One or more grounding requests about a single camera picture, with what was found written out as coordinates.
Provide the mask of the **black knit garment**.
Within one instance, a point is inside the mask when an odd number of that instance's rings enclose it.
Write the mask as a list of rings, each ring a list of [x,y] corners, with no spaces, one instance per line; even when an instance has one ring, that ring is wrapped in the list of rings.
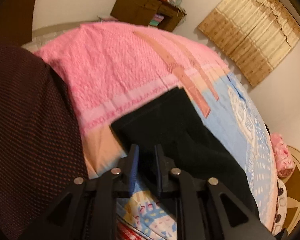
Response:
[[[219,179],[256,217],[256,201],[247,176],[222,143],[204,126],[184,89],[174,88],[111,124],[125,150],[139,146],[141,182],[156,197],[159,182],[155,146],[176,167],[198,179]]]

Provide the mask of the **dark red patterned sleeve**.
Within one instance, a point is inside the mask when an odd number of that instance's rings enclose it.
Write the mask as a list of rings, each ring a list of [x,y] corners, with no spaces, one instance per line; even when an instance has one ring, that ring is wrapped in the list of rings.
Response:
[[[0,230],[23,231],[76,178],[87,178],[68,87],[41,58],[0,46]]]

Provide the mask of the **circle patterned pillow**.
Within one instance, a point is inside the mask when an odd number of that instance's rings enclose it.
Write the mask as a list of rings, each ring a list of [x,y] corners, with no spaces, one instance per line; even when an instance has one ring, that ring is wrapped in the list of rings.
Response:
[[[282,229],[283,224],[286,219],[287,215],[287,190],[284,182],[278,178],[277,179],[277,189],[278,189],[278,197],[277,197],[277,204],[276,204],[276,213],[275,213],[275,219],[273,223],[273,227],[271,230],[271,233],[275,236],[277,235]]]

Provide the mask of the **pink floral folded blanket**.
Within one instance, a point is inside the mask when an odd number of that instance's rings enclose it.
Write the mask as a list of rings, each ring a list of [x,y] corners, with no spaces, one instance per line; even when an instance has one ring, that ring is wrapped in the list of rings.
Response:
[[[281,134],[272,133],[270,135],[270,141],[275,157],[277,175],[280,178],[286,178],[295,170],[293,157]]]

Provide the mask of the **cream wooden headboard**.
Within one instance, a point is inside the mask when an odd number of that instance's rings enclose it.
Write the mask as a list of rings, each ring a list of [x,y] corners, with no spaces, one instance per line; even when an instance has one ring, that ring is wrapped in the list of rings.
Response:
[[[288,146],[288,149],[296,167],[290,176],[282,180],[288,197],[287,215],[283,227],[291,234],[300,222],[300,151],[293,146]]]

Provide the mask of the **blue polka dot bedspread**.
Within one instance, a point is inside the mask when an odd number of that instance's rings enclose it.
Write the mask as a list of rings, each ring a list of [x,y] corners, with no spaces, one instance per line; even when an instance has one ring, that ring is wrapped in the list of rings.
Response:
[[[247,90],[209,47],[166,31],[87,23],[36,55],[68,85],[90,178],[125,155],[110,124],[174,87],[245,171],[261,222],[273,227],[277,175],[266,126]]]

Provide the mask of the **beige window curtain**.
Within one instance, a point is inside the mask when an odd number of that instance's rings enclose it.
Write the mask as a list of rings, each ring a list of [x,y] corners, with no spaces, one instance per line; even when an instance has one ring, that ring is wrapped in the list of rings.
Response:
[[[234,61],[251,87],[300,40],[300,26],[279,0],[222,0],[198,29]]]

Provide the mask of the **stacked books under desk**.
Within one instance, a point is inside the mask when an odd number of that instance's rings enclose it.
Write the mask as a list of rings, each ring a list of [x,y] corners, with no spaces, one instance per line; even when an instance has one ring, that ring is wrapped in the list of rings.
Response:
[[[149,25],[153,27],[157,27],[164,19],[164,16],[155,14],[153,18],[151,19]]]

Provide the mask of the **dark wooden desk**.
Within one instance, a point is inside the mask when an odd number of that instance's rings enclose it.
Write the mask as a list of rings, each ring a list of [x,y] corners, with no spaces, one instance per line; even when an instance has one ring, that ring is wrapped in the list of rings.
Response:
[[[158,19],[158,29],[172,32],[185,19],[186,12],[163,0],[116,0],[110,16],[120,22],[143,26]]]

